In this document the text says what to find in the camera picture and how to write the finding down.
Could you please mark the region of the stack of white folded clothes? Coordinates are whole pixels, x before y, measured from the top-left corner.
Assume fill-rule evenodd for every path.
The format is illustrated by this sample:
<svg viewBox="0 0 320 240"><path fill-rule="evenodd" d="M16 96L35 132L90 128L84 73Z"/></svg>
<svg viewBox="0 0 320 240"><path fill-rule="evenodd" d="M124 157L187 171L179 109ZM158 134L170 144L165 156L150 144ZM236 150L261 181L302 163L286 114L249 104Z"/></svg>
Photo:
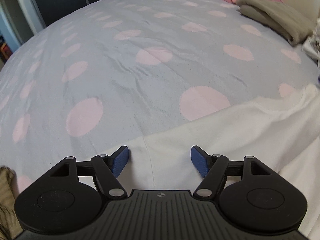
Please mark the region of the stack of white folded clothes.
<svg viewBox="0 0 320 240"><path fill-rule="evenodd" d="M317 63L319 67L320 61L320 52L319 52L319 44L320 44L320 36L319 36L319 22L320 18L317 18L316 27L313 30L311 36L309 36L306 41L302 45L302 51L306 53L310 58L313 59Z"/></svg>

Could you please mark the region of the olive green folded blanket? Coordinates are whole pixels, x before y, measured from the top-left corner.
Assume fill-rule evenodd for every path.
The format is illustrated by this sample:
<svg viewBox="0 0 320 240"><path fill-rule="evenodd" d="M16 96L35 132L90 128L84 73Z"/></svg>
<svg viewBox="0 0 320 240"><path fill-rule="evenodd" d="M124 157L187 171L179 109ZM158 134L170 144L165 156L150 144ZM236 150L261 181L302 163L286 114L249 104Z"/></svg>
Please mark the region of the olive green folded blanket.
<svg viewBox="0 0 320 240"><path fill-rule="evenodd" d="M269 0L237 0L242 15L268 26L295 47L313 34L316 24L289 5Z"/></svg>

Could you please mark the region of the white t-shirt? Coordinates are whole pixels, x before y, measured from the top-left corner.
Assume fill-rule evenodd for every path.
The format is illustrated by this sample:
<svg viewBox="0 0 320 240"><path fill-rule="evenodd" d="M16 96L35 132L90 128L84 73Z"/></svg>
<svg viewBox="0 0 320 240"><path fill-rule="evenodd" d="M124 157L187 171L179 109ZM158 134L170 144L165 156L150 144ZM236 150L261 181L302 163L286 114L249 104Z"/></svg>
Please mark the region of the white t-shirt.
<svg viewBox="0 0 320 240"><path fill-rule="evenodd" d="M201 181L192 146L231 160L252 155L299 189L308 202L300 231L319 239L319 86L309 84L276 100L258 97L126 145L127 190L195 190Z"/></svg>

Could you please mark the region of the brown striped garment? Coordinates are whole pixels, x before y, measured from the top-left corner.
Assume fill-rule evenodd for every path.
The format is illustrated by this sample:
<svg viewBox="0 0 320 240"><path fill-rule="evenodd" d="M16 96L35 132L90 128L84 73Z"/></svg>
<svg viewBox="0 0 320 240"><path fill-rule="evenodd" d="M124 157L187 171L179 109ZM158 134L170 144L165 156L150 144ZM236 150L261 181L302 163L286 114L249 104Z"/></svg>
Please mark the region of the brown striped garment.
<svg viewBox="0 0 320 240"><path fill-rule="evenodd" d="M15 196L12 182L15 172L8 167L1 166L1 239L15 239L22 231L14 210Z"/></svg>

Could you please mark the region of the grey pink-dotted bed sheet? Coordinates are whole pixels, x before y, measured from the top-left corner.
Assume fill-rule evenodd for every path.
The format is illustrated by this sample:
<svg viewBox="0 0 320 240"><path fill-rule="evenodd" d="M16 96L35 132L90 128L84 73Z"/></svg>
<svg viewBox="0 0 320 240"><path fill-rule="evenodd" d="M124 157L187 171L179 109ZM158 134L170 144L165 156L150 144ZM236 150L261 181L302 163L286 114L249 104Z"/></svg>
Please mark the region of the grey pink-dotted bed sheet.
<svg viewBox="0 0 320 240"><path fill-rule="evenodd" d="M25 190L88 160L256 98L315 83L300 48L221 0L101 0L29 39L1 70L1 164Z"/></svg>

